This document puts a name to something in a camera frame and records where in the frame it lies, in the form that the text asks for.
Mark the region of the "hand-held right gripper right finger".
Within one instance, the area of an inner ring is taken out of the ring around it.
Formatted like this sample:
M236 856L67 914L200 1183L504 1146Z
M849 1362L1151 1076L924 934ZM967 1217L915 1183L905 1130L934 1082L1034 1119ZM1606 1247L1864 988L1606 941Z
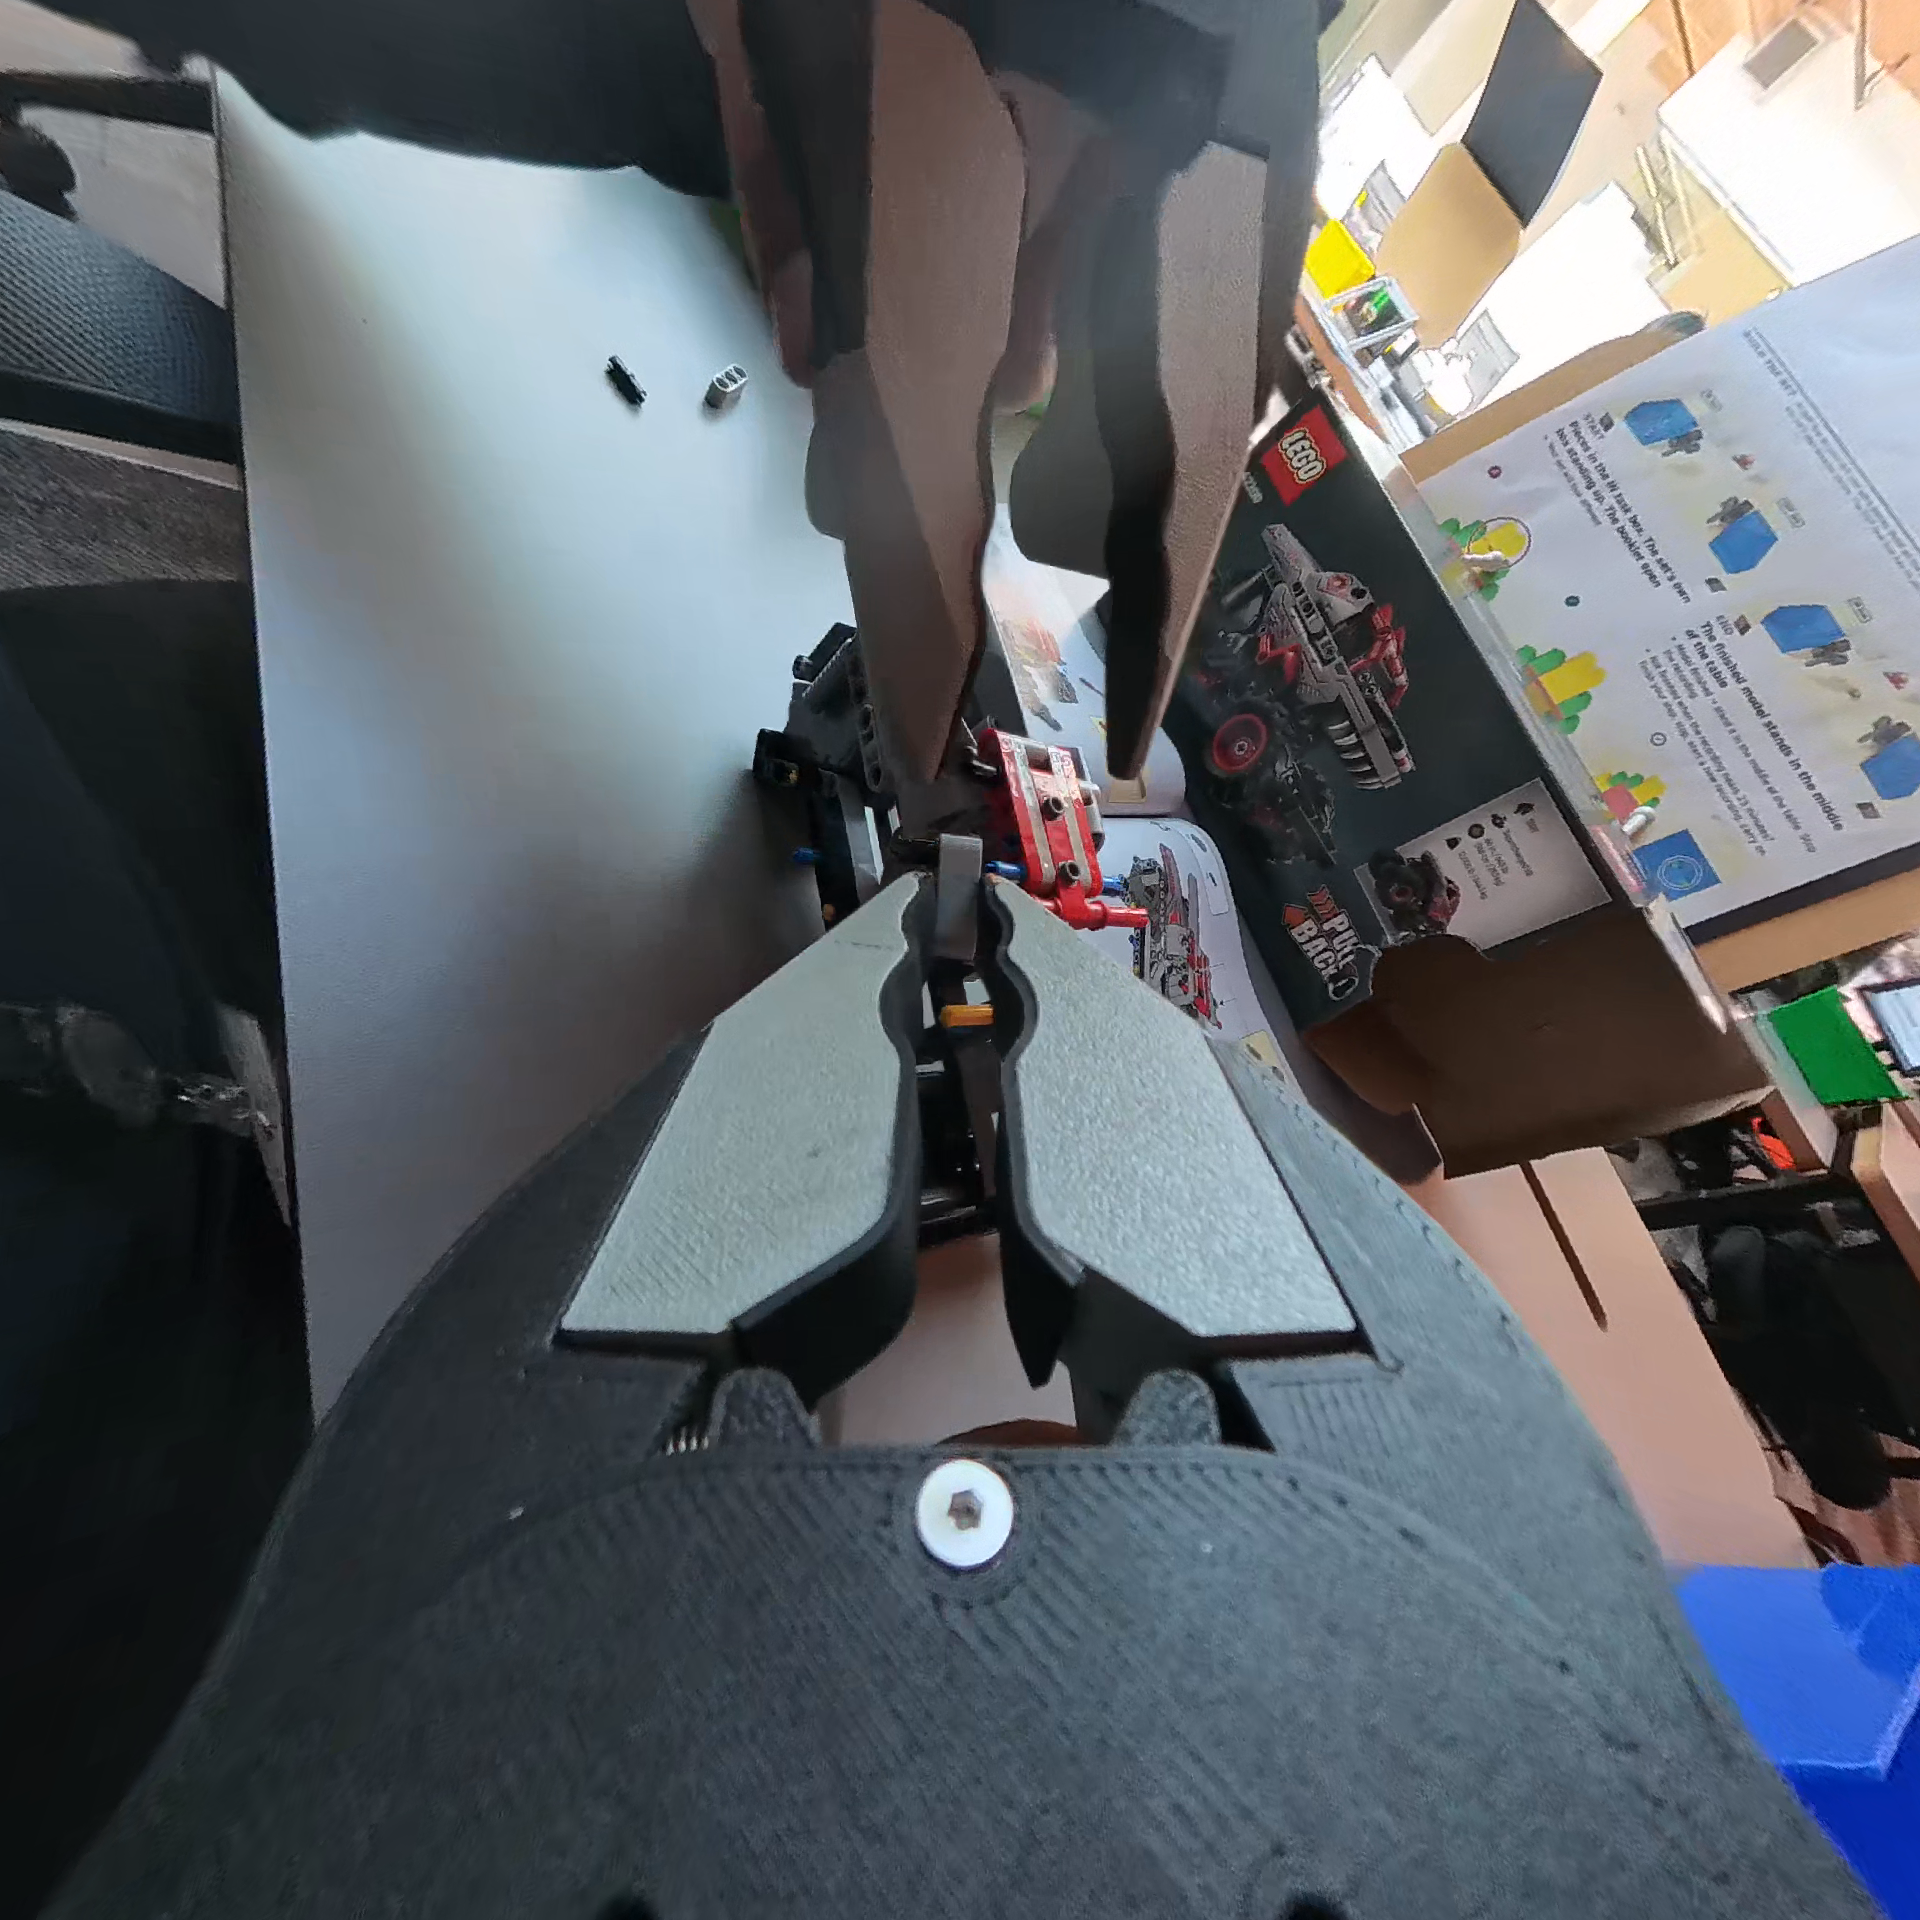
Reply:
M1086 1438L1139 1384L1347 1358L1363 1326L1209 1032L1011 880L978 884L995 1011L1002 1303Z

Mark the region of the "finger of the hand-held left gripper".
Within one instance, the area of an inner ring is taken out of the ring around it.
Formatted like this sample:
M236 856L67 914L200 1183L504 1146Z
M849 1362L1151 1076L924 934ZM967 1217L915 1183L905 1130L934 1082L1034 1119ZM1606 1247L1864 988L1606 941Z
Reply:
M936 5L695 2L693 25L749 267L812 397L805 516L845 556L881 755L928 783L987 648L1021 138Z
M1179 168L1089 138L1053 204L1053 377L1008 524L1029 562L1108 586L1114 778L1160 731L1271 403L1265 214L1266 156L1220 138Z

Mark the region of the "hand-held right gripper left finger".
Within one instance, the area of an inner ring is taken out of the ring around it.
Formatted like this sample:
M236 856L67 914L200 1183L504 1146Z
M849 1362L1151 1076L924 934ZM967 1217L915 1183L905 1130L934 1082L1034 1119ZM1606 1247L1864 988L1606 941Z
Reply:
M928 878L701 1035L591 1250L568 1346L782 1374L820 1404L918 1293Z

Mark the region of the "light grey two-hole lego beam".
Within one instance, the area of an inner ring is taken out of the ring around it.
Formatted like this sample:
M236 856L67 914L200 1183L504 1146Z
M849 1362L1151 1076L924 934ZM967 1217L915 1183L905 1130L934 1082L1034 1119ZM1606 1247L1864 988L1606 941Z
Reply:
M978 943L978 835L941 832L934 850L930 958L974 969Z

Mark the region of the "lego truck chassis model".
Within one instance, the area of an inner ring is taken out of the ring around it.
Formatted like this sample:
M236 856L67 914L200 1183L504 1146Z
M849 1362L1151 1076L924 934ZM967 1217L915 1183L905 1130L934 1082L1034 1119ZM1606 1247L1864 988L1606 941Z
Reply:
M804 818L793 856L812 872L822 924L900 876L934 884L941 832L978 835L984 880L1007 880L1071 929L1133 929L1146 911L1101 876L1093 783L1059 747L1015 731L995 636L955 712L936 780L906 783L881 752L860 634L835 622L791 663L782 724L758 731L750 773ZM928 958L918 1015L921 1245L995 1225L999 1056L978 966Z

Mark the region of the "person's left forearm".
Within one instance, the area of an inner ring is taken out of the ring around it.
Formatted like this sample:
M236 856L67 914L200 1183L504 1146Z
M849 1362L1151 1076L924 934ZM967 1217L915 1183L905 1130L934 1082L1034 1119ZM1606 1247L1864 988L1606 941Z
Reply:
M200 56L303 138L730 190L687 2L52 2L147 56Z

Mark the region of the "lego instruction booklet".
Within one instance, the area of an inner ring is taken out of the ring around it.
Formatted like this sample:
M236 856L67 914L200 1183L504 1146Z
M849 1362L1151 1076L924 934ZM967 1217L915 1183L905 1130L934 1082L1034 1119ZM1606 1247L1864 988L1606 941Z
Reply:
M1139 911L1133 929L1093 929L1089 943L1218 1038L1297 1080L1240 943L1240 916L1218 841L1187 808L1187 780L1169 734L1157 731L1143 771L1108 771L1108 655L1093 574L1032 562L995 508L978 585L1008 670L1015 731L1064 752L1093 783L1103 825L1101 876Z

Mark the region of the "black lego set box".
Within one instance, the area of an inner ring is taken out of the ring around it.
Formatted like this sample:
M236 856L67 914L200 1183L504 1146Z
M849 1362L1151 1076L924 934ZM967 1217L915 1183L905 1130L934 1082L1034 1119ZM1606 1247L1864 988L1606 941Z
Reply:
M1451 1173L1763 1103L1597 780L1329 394L1251 448L1165 731L1293 1032Z

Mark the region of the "green lego baseplate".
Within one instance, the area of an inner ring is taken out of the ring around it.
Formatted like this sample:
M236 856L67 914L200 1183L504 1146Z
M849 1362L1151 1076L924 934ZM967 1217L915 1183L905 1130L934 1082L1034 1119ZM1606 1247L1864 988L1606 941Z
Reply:
M1907 1101L1909 1088L1856 1023L1840 988L1826 985L1760 1015L1823 1105Z

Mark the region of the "cardboard box with black flap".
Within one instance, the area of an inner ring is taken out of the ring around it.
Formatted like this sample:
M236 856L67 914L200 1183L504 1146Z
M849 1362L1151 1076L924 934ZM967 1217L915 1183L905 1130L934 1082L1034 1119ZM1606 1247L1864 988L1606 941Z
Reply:
M1452 342L1519 261L1597 88L1600 65L1567 28L1541 2L1516 2L1464 138L1435 149L1376 254L1421 350Z

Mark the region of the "printed instruction poster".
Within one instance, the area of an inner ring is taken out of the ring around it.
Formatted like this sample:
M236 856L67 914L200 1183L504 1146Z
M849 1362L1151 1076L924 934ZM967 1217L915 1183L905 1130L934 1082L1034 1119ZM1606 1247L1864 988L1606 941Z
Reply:
M1421 482L1712 941L1917 864L1917 241Z

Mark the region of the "dark mesh office chair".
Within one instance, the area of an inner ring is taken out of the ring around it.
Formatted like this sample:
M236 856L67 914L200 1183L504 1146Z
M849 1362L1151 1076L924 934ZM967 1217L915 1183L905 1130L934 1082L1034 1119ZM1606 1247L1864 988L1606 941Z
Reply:
M239 462L229 312L116 241L7 192L2 419Z

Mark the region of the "blue plastic bin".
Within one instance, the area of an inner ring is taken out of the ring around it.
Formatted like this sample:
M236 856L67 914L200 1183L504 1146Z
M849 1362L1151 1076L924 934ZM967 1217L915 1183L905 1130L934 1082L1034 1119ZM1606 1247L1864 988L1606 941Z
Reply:
M1917 1567L1697 1567L1718 1680L1885 1916L1917 1916Z

